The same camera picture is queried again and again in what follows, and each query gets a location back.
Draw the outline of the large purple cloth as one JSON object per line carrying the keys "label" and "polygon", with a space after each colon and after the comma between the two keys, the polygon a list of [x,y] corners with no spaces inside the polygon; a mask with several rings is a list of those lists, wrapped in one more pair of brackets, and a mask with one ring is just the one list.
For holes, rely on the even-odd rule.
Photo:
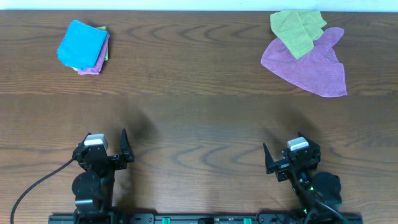
{"label": "large purple cloth", "polygon": [[344,33],[340,27],[326,29],[313,42],[314,48],[299,59],[276,38],[264,51],[261,65],[281,79],[318,96],[346,96],[345,68],[333,50]]}

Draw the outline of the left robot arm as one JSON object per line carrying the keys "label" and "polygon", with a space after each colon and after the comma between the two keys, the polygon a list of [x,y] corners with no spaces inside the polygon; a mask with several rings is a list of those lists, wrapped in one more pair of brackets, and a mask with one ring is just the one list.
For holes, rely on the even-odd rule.
{"label": "left robot arm", "polygon": [[87,134],[73,151],[73,159],[84,170],[72,183],[75,205],[82,213],[109,210],[112,206],[114,174],[134,162],[132,147],[125,129],[121,132],[120,154],[107,155],[108,142],[104,134]]}

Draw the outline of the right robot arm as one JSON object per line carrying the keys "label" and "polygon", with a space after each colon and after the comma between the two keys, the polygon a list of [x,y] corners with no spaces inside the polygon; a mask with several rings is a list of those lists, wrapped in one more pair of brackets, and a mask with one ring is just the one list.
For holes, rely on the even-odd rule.
{"label": "right robot arm", "polygon": [[342,204],[340,178],[330,172],[312,175],[321,161],[321,147],[304,134],[297,135],[287,142],[283,158],[278,161],[273,160],[270,150],[263,145],[266,173],[274,173],[279,182],[288,180],[292,184],[307,220],[344,222],[338,211]]}

